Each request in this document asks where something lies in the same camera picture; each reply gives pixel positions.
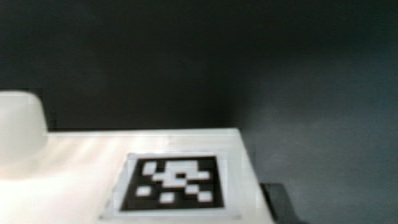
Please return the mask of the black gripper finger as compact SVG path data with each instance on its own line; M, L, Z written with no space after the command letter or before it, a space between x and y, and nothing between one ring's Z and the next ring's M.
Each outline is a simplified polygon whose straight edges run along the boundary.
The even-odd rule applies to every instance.
M275 224L305 224L295 214L293 204L282 184L261 183L259 186Z

